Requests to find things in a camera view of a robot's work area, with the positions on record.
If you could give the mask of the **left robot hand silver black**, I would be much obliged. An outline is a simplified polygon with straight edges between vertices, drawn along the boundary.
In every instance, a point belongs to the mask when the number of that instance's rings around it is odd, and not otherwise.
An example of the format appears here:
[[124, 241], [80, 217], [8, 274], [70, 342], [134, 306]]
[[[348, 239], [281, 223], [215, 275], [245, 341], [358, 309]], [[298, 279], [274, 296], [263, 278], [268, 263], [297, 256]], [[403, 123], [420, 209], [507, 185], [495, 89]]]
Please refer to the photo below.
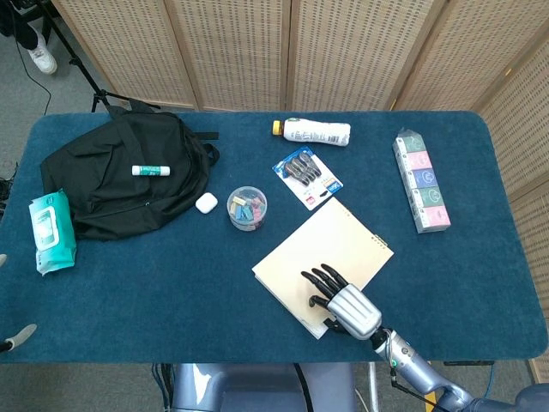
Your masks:
[[14, 336], [3, 338], [1, 340], [0, 352], [9, 352], [15, 348], [20, 347], [25, 341], [27, 341], [37, 330], [36, 324], [28, 324], [23, 327], [18, 333]]

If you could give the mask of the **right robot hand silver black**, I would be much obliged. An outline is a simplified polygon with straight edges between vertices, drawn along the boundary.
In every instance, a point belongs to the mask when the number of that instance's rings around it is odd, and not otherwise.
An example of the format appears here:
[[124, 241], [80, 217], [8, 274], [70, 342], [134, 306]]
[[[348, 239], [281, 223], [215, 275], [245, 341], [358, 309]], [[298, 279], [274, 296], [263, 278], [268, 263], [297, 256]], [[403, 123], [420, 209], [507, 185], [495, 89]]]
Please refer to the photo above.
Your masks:
[[331, 266], [321, 264], [321, 269], [304, 270], [300, 275], [320, 293], [309, 298], [309, 306], [320, 306], [335, 318], [324, 322], [330, 329], [344, 330], [364, 341], [373, 337], [381, 327], [382, 313], [360, 289]]

